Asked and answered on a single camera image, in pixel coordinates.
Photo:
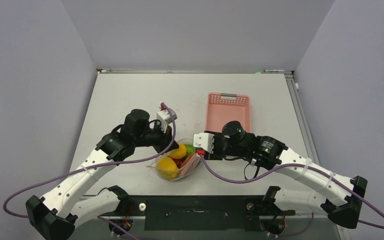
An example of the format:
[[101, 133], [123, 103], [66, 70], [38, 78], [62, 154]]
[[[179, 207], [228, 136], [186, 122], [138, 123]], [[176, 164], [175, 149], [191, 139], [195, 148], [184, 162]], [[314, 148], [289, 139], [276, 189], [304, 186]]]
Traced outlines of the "yellow toy lemon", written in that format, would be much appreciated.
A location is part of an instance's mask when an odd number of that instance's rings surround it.
[[169, 157], [172, 159], [182, 159], [188, 153], [188, 149], [185, 144], [180, 144], [177, 149], [172, 150], [169, 153]]

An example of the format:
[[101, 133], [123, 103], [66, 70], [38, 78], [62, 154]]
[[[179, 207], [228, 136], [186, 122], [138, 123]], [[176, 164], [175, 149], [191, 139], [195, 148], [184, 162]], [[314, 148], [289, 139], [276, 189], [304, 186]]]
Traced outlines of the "yellow toy bell pepper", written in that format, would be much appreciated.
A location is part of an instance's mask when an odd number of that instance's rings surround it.
[[156, 164], [158, 173], [164, 178], [164, 179], [175, 179], [178, 177], [179, 168], [176, 165], [175, 161], [165, 156], [161, 160], [159, 160]]

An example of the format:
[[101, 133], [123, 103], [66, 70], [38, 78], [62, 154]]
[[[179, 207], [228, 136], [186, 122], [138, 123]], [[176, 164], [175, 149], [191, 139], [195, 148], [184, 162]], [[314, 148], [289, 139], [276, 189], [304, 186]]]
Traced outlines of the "clear dotted zip top bag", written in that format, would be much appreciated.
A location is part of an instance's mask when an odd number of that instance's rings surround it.
[[201, 164], [200, 158], [193, 146], [193, 140], [180, 139], [178, 148], [157, 157], [147, 166], [159, 178], [166, 181], [176, 181], [192, 174]]

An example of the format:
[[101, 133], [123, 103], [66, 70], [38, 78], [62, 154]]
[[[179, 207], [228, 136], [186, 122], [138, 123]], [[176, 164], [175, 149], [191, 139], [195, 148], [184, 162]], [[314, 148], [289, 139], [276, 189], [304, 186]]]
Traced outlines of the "green toy apple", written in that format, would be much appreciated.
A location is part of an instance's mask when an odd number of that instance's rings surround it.
[[184, 144], [184, 146], [186, 147], [185, 158], [187, 158], [196, 151], [196, 148], [192, 144]]

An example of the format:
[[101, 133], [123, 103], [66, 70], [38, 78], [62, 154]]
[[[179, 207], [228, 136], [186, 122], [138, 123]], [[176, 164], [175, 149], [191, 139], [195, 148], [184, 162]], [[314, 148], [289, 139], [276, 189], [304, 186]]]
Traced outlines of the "red watermelon slice toy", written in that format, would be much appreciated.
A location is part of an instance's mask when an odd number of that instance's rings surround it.
[[183, 164], [181, 165], [179, 171], [178, 171], [178, 176], [179, 177], [184, 177], [189, 175], [191, 172], [194, 171], [195, 167], [197, 164], [200, 162], [200, 157], [196, 153], [190, 154]]

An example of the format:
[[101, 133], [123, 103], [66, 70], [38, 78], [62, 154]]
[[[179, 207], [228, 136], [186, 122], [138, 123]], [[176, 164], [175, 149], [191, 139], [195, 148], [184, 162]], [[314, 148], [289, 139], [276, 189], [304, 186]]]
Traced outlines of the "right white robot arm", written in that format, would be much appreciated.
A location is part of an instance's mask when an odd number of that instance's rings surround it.
[[296, 211], [326, 215], [334, 224], [356, 229], [368, 181], [334, 173], [295, 152], [285, 143], [246, 132], [239, 121], [226, 123], [221, 132], [195, 134], [193, 146], [204, 160], [238, 158], [267, 171], [287, 176], [309, 191], [271, 186], [262, 207], [269, 214]]

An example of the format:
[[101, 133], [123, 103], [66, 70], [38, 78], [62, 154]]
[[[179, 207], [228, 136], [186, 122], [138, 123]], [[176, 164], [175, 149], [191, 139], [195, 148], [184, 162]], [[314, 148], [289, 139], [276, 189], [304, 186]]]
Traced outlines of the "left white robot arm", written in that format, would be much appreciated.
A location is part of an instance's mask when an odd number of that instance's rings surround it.
[[117, 185], [86, 200], [82, 196], [132, 156], [136, 148], [153, 147], [158, 156], [176, 148], [176, 119], [176, 113], [164, 105], [153, 121], [145, 110], [133, 109], [124, 123], [104, 135], [82, 164], [60, 184], [41, 197], [33, 195], [26, 201], [30, 224], [46, 240], [67, 240], [76, 228], [94, 218], [110, 212], [125, 214], [129, 195]]

